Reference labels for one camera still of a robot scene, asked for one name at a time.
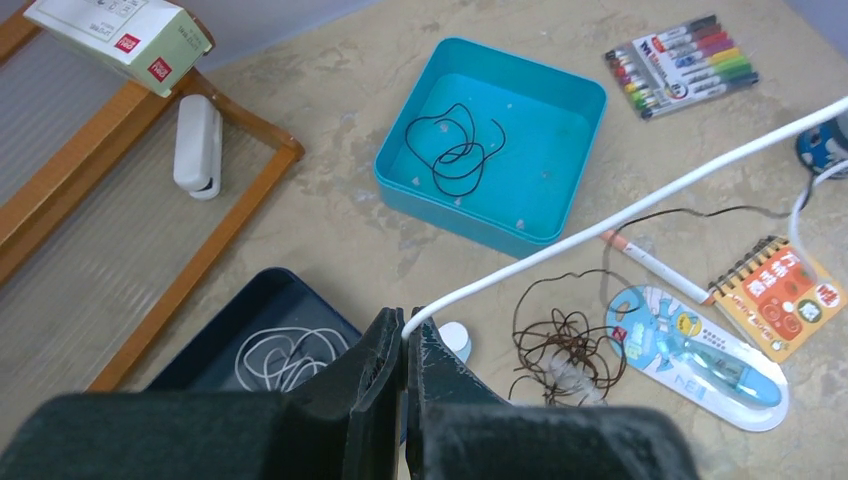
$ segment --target beige table surface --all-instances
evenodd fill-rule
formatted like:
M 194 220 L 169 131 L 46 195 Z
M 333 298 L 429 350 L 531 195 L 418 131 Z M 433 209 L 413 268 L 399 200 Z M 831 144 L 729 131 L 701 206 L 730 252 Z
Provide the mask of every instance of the beige table surface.
M 848 93 L 848 64 L 778 0 L 384 0 L 331 25 L 214 72 L 249 108 L 292 130 L 308 154 L 134 380 L 145 385 L 250 278 L 269 266 L 295 271 L 358 328 L 386 306 L 411 309 L 512 261 L 506 255 L 388 209 L 372 162 L 435 45 L 463 36 L 593 78 L 609 95 L 606 117 L 566 229 L 576 232 L 714 156 Z M 637 120 L 601 62 L 617 43 L 713 9 L 744 46 L 762 81 L 650 123 Z M 663 203 L 713 209 L 736 203 L 787 207 L 805 172 L 791 142 L 755 155 Z M 848 190 L 817 192 L 802 225 L 808 246 L 848 282 Z M 780 221 L 751 214 L 699 220 L 665 217 L 632 238 L 706 285 Z M 534 279 L 600 265 L 593 241 L 437 316 L 469 326 L 471 369 L 501 395 L 517 376 L 510 321 Z M 664 285 L 618 255 L 631 282 Z M 550 289 L 526 320 L 553 307 L 587 309 L 600 324 L 597 279 Z M 713 310 L 704 313 L 726 328 Z M 771 432 L 745 433 L 636 371 L 612 405 L 645 405 L 671 416 L 707 478 L 845 478 L 848 472 L 848 327 L 843 312 L 784 364 L 792 404 Z M 530 384 L 518 398 L 540 403 Z M 400 476 L 407 475 L 401 466 Z

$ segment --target notebook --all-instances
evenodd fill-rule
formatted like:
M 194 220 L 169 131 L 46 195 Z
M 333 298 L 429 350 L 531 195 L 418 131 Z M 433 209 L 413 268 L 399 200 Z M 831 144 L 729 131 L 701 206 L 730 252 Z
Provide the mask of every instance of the notebook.
M 710 283 L 719 310 L 775 362 L 786 360 L 846 304 L 842 287 L 812 263 L 815 283 L 789 241 L 770 236 Z

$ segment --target blister package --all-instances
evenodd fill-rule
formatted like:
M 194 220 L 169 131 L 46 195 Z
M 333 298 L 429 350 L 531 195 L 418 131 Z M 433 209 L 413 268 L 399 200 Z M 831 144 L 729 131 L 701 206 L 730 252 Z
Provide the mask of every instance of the blister package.
M 715 15 L 635 38 L 604 59 L 645 120 L 760 80 Z
M 668 292 L 622 290 L 606 323 L 628 365 L 731 424 L 763 432 L 786 417 L 789 389 L 780 366 Z

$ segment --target cardboard box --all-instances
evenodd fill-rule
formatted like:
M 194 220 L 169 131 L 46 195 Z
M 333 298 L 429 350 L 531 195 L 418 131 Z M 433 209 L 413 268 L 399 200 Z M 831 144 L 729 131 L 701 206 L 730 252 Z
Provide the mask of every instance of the cardboard box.
M 185 9 L 162 0 L 36 0 L 24 16 L 163 97 L 212 49 Z

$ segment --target white cable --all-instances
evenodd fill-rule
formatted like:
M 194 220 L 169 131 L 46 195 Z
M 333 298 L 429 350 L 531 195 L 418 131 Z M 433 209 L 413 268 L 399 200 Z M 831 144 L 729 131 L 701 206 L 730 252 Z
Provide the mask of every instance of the white cable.
M 732 150 L 730 152 L 717 157 L 710 162 L 704 164 L 703 166 L 696 168 L 695 170 L 687 173 L 686 175 L 678 178 L 677 180 L 667 184 L 666 186 L 656 190 L 645 198 L 631 204 L 630 206 L 624 208 L 618 213 L 608 217 L 605 220 L 602 220 L 591 227 L 575 233 L 574 235 L 560 240 L 559 242 L 547 247 L 543 250 L 540 250 L 529 257 L 519 260 L 511 265 L 507 265 L 500 270 L 497 270 L 489 275 L 477 280 L 474 283 L 466 285 L 458 290 L 455 290 L 442 298 L 436 300 L 435 302 L 427 305 L 422 308 L 416 315 L 413 315 L 412 318 L 409 319 L 409 323 L 403 327 L 403 332 L 401 336 L 404 340 L 409 339 L 409 335 L 418 328 L 426 319 L 433 316 L 433 314 L 439 312 L 443 308 L 458 302 L 466 297 L 474 295 L 475 293 L 484 290 L 492 285 L 495 285 L 498 282 L 506 280 L 507 278 L 523 272 L 530 267 L 536 266 L 545 260 L 548 260 L 551 257 L 559 255 L 560 253 L 566 252 L 570 250 L 572 247 L 575 247 L 590 238 L 595 238 L 598 235 L 604 233 L 605 231 L 616 228 L 620 224 L 624 223 L 634 215 L 656 205 L 660 201 L 666 199 L 667 197 L 677 193 L 678 191 L 688 187 L 689 185 L 697 182 L 698 180 L 710 175 L 716 170 L 726 167 L 731 163 L 744 158 L 752 153 L 758 152 L 766 147 L 774 145 L 777 142 L 785 140 L 794 135 L 798 135 L 799 133 L 813 128 L 820 123 L 826 122 L 831 118 L 839 115 L 840 113 L 848 110 L 848 97 L 845 97 L 817 112 L 811 113 L 806 117 L 796 120 L 788 125 L 784 125 L 783 127 L 778 128 L 777 130 L 772 131 L 762 137 L 746 143 L 741 147 Z
M 817 186 L 843 170 L 848 170 L 848 160 L 843 160 L 822 172 L 821 175 L 817 176 L 815 181 L 813 181 L 812 186 Z M 801 192 L 801 195 L 798 196 L 798 200 L 795 200 L 795 205 L 792 207 L 792 213 L 789 215 L 789 243 L 798 253 L 798 257 L 801 259 L 801 265 L 804 266 L 804 270 L 806 270 L 810 275 L 810 279 L 813 283 L 818 283 L 818 279 L 816 278 L 816 269 L 813 268 L 813 262 L 810 260 L 810 256 L 807 254 L 804 244 L 801 243 L 801 234 L 798 229 L 798 217 L 801 214 L 801 207 L 804 205 L 804 200 L 807 198 L 807 190 L 809 188 L 810 187 L 805 188 L 804 191 Z
M 287 332 L 302 332 L 303 334 L 297 340 L 292 340 L 287 334 Z M 343 350 L 338 350 L 336 346 L 331 342 L 327 337 L 323 335 L 323 333 L 331 333 L 335 335 L 339 343 L 341 343 Z M 261 337 L 263 335 L 269 335 L 266 338 L 263 338 L 256 342 L 255 345 L 250 347 L 247 352 L 245 349 L 247 346 L 257 337 Z M 304 371 L 312 368 L 312 375 L 318 373 L 319 367 L 326 367 L 328 362 L 323 362 L 316 360 L 313 358 L 311 354 L 306 354 L 303 358 L 299 360 L 293 360 L 292 357 L 297 353 L 298 349 L 301 345 L 304 344 L 307 338 L 310 336 L 317 337 L 319 340 L 323 341 L 325 345 L 327 345 L 327 349 L 330 352 L 330 362 L 336 360 L 339 354 L 344 353 L 349 347 L 347 341 L 345 341 L 344 337 L 331 328 L 304 328 L 304 327 L 279 327 L 279 328 L 269 328 L 265 330 L 260 330 L 252 335 L 250 335 L 239 347 L 238 352 L 235 357 L 235 376 L 236 380 L 241 384 L 241 386 L 247 391 L 253 391 L 254 387 L 248 385 L 248 383 L 242 378 L 242 368 L 246 370 L 248 373 L 255 377 L 255 380 L 264 382 L 265 388 L 268 391 L 282 391 L 288 392 L 293 388 L 298 386 L 298 380 L 300 380 L 301 375 L 303 375 Z M 274 346 L 272 342 L 279 343 L 280 341 L 288 342 L 288 353 L 286 350 L 279 346 Z M 257 370 L 250 363 L 250 358 L 255 356 L 254 353 L 263 345 L 271 344 L 272 347 L 268 350 L 264 355 L 264 360 L 262 361 L 261 369 Z M 285 362 L 281 367 L 276 370 L 271 371 L 269 369 L 272 359 L 275 355 L 279 355 L 277 357 L 277 361 L 280 359 L 285 359 Z

